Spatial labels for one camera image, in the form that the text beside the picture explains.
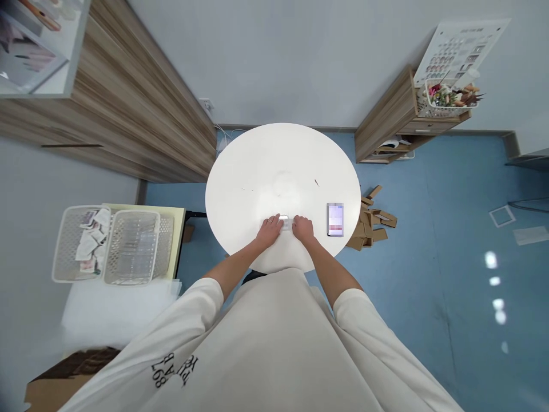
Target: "wood grain surface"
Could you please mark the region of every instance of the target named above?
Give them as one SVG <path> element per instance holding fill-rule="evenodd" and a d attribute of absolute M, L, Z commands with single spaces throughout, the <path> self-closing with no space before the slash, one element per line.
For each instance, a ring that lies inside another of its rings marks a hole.
<path fill-rule="evenodd" d="M 93 0 L 68 99 L 0 101 L 0 133 L 155 182 L 204 182 L 214 126 L 123 1 Z"/>
<path fill-rule="evenodd" d="M 416 93 L 417 89 L 413 85 L 413 71 L 408 65 L 355 132 L 355 152 L 358 163 L 391 163 L 398 159 L 399 155 L 389 158 L 387 162 L 381 159 L 375 159 L 376 161 L 367 159 L 383 142 L 395 138 L 396 134 L 428 137 L 428 139 L 419 139 L 413 147 L 415 149 L 471 118 L 470 110 L 458 117 L 417 117 Z"/>

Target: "smartphone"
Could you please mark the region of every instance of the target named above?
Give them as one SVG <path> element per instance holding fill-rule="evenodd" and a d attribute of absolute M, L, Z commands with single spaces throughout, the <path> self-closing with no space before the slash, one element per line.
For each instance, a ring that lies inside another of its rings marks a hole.
<path fill-rule="evenodd" d="M 343 203 L 328 203 L 328 236 L 343 237 Z"/>

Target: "black table leg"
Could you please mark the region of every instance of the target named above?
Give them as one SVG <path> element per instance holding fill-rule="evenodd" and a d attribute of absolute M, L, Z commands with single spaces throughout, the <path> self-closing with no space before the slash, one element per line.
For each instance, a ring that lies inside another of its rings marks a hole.
<path fill-rule="evenodd" d="M 207 217 L 206 213 L 204 212 L 193 212 L 193 211 L 185 211 L 185 220 L 183 221 L 183 230 L 181 231 L 181 240 L 179 241 L 179 254 L 177 255 L 177 262 L 176 262 L 176 275 L 174 276 L 174 279 L 177 279 L 177 274 L 179 273 L 179 259 L 181 257 L 181 248 L 183 247 L 183 234 L 185 233 L 185 225 L 187 224 L 187 220 L 189 220 L 191 217 Z"/>

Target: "wooden shelf unit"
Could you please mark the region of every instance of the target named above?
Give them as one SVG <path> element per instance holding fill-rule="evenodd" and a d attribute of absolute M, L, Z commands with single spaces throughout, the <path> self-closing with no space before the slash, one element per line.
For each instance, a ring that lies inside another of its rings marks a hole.
<path fill-rule="evenodd" d="M 415 150 L 436 136 L 471 118 L 471 111 L 457 117 L 418 117 L 413 70 L 406 66 L 381 100 L 366 116 L 355 133 L 357 163 L 390 164 L 405 153 Z M 406 137 L 412 144 L 396 149 L 379 150 L 379 146 L 392 138 Z M 376 152 L 394 153 L 387 158 L 369 159 Z"/>

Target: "white tabletop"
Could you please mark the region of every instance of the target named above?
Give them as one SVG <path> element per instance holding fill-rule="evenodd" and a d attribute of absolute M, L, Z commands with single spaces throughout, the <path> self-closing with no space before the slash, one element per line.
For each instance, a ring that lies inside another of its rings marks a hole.
<path fill-rule="evenodd" d="M 328 203 L 343 203 L 343 237 L 327 235 Z M 206 213 L 230 255 L 256 237 L 263 219 L 280 213 L 311 219 L 319 242 L 336 256 L 359 218 L 359 179 L 327 136 L 297 124 L 268 124 L 238 136 L 219 155 L 206 185 Z M 314 269 L 291 231 L 283 231 L 251 266 L 267 274 L 288 267 Z"/>

